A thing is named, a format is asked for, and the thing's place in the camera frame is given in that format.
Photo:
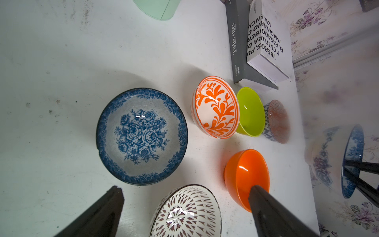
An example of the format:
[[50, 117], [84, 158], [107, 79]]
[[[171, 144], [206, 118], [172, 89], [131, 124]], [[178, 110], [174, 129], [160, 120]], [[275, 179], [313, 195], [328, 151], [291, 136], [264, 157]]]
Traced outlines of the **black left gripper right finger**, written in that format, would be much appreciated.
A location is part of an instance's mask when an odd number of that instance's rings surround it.
[[261, 186], [251, 188], [249, 204], [260, 237], [317, 237], [318, 234]]

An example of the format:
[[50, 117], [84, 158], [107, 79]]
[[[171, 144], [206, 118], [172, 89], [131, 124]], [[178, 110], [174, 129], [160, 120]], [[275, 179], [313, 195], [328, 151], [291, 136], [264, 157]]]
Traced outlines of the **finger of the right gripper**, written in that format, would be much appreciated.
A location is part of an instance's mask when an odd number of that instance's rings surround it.
[[366, 183], [364, 180], [360, 179], [354, 175], [350, 170], [343, 169], [344, 176], [347, 177], [361, 194], [363, 194], [374, 206], [379, 207], [379, 190], [373, 188], [371, 185]]
[[346, 160], [344, 161], [344, 166], [355, 167], [364, 172], [379, 174], [379, 163]]

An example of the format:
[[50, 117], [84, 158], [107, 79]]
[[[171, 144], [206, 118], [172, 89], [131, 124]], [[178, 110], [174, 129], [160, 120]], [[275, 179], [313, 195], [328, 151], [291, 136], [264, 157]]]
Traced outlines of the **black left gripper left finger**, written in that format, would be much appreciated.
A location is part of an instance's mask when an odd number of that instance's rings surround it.
[[124, 205], [122, 189], [112, 186], [57, 237], [114, 237]]

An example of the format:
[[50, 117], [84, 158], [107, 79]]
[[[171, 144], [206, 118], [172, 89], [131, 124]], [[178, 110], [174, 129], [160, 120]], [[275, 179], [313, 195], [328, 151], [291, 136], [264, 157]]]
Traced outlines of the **plain orange bowl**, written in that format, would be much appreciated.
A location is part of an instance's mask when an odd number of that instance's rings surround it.
[[251, 188], [259, 185], [269, 192], [269, 170], [264, 157], [254, 149], [234, 154], [224, 169], [224, 181], [232, 199], [248, 212], [251, 211]]

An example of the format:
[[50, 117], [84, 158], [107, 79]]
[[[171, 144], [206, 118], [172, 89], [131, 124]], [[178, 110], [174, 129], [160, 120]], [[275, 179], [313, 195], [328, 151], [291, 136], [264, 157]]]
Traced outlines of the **brown white patterned bowl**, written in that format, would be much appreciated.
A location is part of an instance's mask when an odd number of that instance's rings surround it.
[[150, 228], [151, 237], [220, 237], [220, 206], [208, 188], [186, 185], [171, 191], [160, 202]]

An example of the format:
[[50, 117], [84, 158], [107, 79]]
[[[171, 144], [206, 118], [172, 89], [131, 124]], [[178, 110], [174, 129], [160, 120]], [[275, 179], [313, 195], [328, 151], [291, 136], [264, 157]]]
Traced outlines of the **red patterned bowl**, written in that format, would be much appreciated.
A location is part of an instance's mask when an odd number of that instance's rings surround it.
[[265, 128], [263, 136], [270, 141], [286, 144], [290, 137], [290, 123], [286, 109], [278, 100], [264, 106]]

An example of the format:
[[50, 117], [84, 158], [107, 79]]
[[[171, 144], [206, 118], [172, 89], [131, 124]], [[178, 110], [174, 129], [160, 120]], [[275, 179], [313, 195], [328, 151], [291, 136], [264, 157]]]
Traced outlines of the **dark rimmed blue floral bowl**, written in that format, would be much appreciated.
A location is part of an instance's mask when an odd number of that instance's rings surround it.
[[152, 88], [133, 88], [116, 96], [96, 128], [96, 147], [105, 168], [136, 186], [168, 178], [182, 162], [188, 138], [178, 104]]

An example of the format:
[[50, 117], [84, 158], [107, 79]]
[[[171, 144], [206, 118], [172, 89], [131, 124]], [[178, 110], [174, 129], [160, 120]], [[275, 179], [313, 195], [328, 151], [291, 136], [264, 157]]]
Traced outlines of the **lime green bowl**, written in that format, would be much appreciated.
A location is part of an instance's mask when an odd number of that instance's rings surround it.
[[236, 133], [258, 137], [265, 128], [265, 110], [259, 95], [244, 87], [237, 93], [240, 118]]

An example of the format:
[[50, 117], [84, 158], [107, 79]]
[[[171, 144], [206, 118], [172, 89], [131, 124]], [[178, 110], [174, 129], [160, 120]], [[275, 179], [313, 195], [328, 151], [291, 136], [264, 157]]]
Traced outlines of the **orange floral white bowl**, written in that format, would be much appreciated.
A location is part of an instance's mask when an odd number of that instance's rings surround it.
[[225, 80], [216, 76], [204, 78], [193, 93], [191, 116], [206, 135], [228, 139], [239, 125], [240, 111], [236, 94]]

